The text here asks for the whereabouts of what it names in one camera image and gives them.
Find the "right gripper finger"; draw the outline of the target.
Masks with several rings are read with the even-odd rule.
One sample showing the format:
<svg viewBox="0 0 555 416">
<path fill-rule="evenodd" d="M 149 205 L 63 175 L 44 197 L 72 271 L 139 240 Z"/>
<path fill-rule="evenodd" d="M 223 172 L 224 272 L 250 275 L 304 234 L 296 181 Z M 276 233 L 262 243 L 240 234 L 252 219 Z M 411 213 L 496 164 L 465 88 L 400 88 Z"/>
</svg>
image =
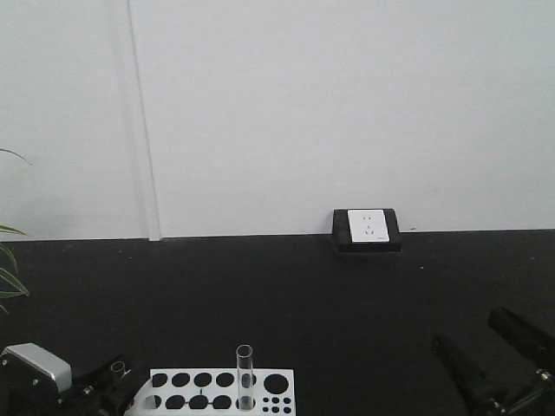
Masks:
<svg viewBox="0 0 555 416">
<path fill-rule="evenodd" d="M 499 389 L 486 380 L 485 372 L 447 335 L 434 335 L 431 349 L 447 371 L 465 407 L 491 407 Z"/>
<path fill-rule="evenodd" d="M 521 356 L 531 361 L 542 380 L 554 381 L 554 336 L 507 308 L 490 312 L 487 324 Z"/>
</svg>

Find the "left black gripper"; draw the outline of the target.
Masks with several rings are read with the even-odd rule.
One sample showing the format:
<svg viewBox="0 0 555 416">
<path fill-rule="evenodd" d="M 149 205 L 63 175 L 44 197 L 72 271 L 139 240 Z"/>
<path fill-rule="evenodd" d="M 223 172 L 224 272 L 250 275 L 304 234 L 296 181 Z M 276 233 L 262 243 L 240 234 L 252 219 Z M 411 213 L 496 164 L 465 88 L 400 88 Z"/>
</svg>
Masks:
<svg viewBox="0 0 555 416">
<path fill-rule="evenodd" d="M 76 376 L 75 386 L 56 400 L 55 414 L 124 414 L 149 379 L 150 373 L 146 367 L 132 367 L 126 369 L 126 374 L 120 377 L 110 370 L 114 361 L 125 362 L 125 355 L 116 355 L 100 367 Z"/>
</svg>

